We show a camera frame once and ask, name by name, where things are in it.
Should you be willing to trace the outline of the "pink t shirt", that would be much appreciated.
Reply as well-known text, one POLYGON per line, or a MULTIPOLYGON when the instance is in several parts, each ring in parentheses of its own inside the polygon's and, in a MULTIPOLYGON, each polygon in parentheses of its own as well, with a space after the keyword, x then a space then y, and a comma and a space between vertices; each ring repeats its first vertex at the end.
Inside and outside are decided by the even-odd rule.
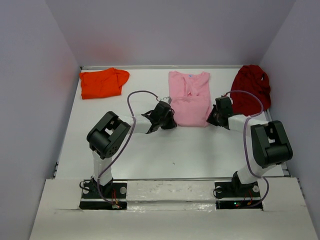
POLYGON ((200 74, 171 71, 168 74, 169 97, 174 110, 174 121, 181 127, 208 126, 212 111, 208 72, 200 74))

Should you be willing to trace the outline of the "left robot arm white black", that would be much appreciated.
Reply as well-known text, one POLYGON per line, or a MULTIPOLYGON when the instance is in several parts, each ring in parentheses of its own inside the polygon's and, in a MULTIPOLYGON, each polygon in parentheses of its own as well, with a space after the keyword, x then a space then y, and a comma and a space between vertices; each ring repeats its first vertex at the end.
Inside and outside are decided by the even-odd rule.
POLYGON ((101 198, 108 196, 113 184, 111 163, 116 159, 114 155, 123 152, 121 147, 128 145, 133 134, 176 128, 174 114, 171 105, 165 101, 159 101, 152 110, 130 117, 120 117, 108 111, 86 137, 93 156, 93 187, 87 189, 101 198))

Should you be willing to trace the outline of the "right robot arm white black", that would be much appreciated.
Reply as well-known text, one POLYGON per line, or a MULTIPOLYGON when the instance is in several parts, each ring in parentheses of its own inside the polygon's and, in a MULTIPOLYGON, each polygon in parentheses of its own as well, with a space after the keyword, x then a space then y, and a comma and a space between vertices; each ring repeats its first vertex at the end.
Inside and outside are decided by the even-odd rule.
POLYGON ((215 183, 217 198, 241 197, 257 186, 257 180, 276 165, 293 157, 293 150, 281 121, 261 121, 233 113, 228 96, 215 99, 207 122, 216 127, 242 133, 245 166, 231 181, 215 183))

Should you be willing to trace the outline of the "dark red t shirt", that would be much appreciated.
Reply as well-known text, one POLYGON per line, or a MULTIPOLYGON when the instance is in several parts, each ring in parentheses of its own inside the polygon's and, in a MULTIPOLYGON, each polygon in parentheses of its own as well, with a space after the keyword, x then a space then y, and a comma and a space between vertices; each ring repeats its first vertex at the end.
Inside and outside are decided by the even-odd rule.
POLYGON ((258 65, 244 65, 235 76, 230 97, 236 114, 252 116, 271 106, 269 77, 258 65))

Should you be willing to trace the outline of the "orange t shirt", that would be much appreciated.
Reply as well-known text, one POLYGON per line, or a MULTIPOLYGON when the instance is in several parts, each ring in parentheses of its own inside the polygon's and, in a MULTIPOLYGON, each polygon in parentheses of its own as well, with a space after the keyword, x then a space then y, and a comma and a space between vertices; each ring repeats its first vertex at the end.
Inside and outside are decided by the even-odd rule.
POLYGON ((120 96, 130 73, 111 67, 101 71, 81 72, 79 78, 83 100, 102 99, 120 96))

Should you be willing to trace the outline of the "front table rail metal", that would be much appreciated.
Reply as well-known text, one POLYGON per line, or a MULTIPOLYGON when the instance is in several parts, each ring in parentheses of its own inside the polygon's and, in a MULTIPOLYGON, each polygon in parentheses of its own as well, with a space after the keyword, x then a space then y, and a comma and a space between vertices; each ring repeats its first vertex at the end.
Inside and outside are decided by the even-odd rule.
POLYGON ((114 181, 230 181, 231 177, 113 178, 114 181))

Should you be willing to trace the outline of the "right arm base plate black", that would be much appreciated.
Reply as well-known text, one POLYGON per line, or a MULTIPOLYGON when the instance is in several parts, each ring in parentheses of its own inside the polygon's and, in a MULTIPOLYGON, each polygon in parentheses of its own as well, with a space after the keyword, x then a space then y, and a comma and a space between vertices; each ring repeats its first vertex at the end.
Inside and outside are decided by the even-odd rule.
POLYGON ((212 191, 217 210, 263 209, 261 194, 257 182, 251 183, 239 191, 232 188, 230 181, 217 181, 212 191))

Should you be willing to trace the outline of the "back table rail white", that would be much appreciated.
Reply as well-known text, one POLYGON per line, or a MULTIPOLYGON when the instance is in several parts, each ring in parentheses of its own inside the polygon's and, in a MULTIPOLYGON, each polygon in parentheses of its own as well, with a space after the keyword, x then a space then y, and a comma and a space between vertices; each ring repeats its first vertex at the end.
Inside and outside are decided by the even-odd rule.
POLYGON ((121 70, 178 70, 178 69, 239 69, 242 65, 92 65, 80 66, 81 70, 104 70, 108 68, 116 68, 121 70))

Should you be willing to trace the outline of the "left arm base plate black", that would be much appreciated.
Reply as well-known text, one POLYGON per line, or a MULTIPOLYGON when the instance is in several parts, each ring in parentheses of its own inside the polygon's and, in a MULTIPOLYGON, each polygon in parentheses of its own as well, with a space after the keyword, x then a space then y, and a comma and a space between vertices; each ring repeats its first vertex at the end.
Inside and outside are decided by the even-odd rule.
POLYGON ((108 210, 120 211, 127 209, 127 182, 113 181, 111 184, 100 187, 91 180, 79 183, 81 197, 79 208, 81 210, 108 210))

